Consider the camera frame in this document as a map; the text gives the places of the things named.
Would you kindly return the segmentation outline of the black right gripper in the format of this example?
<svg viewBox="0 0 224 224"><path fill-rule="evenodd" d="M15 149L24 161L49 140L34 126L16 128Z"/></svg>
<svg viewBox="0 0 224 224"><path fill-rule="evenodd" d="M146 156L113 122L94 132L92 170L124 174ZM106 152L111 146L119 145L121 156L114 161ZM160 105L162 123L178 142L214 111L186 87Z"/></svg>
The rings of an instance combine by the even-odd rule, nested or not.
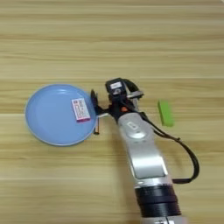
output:
<svg viewBox="0 0 224 224"><path fill-rule="evenodd" d="M118 119L125 114L137 113L137 109L134 106L134 100L139 100L144 93L142 91L138 91L138 86L131 80L123 79L122 82L130 93L117 95L110 94L108 96L108 108L101 108L98 105L98 95L93 89L91 90L91 102L98 117L112 116L115 121L118 122Z"/></svg>

